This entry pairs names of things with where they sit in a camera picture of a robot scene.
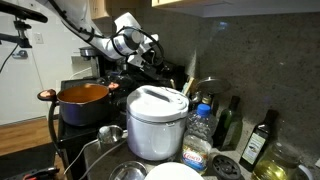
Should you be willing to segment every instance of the rice cooker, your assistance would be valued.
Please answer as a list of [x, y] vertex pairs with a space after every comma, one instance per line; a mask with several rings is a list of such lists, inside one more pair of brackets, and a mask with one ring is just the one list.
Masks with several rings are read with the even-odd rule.
[[128, 145], [151, 161], [173, 156], [181, 147], [188, 98], [174, 89], [141, 86], [127, 98]]

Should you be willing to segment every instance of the bottle label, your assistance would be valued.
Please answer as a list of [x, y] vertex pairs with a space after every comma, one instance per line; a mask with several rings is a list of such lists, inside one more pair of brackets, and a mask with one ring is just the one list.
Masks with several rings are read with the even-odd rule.
[[207, 167], [208, 156], [206, 153], [197, 152], [189, 146], [183, 145], [182, 161], [196, 171], [203, 171]]
[[238, 122], [233, 122], [230, 124], [229, 130], [227, 132], [226, 138], [224, 139], [222, 147], [228, 146], [230, 144], [237, 125], [238, 125]]
[[252, 133], [248, 145], [243, 152], [243, 159], [247, 160], [250, 164], [253, 164], [265, 141], [266, 140], [264, 138], [260, 137], [256, 133]]

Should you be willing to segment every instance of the gray tile backsplash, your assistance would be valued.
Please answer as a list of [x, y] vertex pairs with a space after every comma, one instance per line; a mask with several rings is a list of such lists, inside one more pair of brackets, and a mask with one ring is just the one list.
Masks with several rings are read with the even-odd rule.
[[320, 170], [320, 13], [199, 18], [144, 8], [143, 28], [160, 36], [166, 59], [186, 73], [223, 77], [233, 88], [217, 95], [221, 107], [241, 97], [241, 153], [253, 126], [269, 108], [280, 112], [278, 138]]

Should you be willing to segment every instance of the wooden floor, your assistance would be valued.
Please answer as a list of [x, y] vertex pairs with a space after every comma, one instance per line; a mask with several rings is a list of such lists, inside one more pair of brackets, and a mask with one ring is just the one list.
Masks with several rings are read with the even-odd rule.
[[[0, 126], [0, 156], [51, 142], [47, 119], [37, 118]], [[58, 180], [65, 180], [61, 158], [56, 155], [55, 166], [60, 168]]]

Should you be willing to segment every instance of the rice cooker lid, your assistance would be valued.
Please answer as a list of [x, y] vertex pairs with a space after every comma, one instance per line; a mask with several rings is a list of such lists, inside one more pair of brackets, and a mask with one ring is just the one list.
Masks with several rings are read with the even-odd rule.
[[169, 122], [188, 114], [188, 98], [171, 88], [141, 86], [127, 98], [127, 111], [149, 122]]

